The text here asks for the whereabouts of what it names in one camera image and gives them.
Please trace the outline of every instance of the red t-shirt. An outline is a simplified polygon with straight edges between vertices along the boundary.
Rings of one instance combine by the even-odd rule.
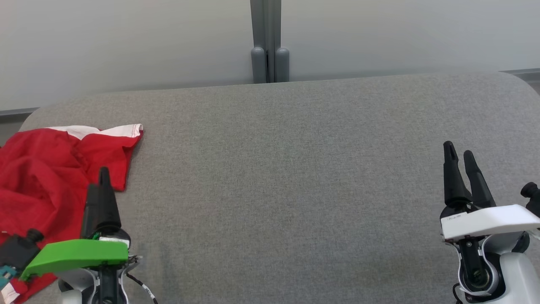
[[[89,183],[106,166],[113,188],[123,191],[142,130],[141,124],[103,131],[73,125],[15,134],[0,149],[0,243],[30,228],[45,236],[41,248],[79,238]],[[22,303],[55,279],[12,280],[2,290],[4,301]]]

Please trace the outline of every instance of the gray fabric surface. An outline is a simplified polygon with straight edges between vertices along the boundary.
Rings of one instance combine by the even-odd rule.
[[[480,73],[121,92],[39,109],[22,129],[144,124],[118,204],[145,257],[133,274],[160,304],[450,304],[442,143],[475,153],[498,204],[525,204],[538,117],[525,82]]]

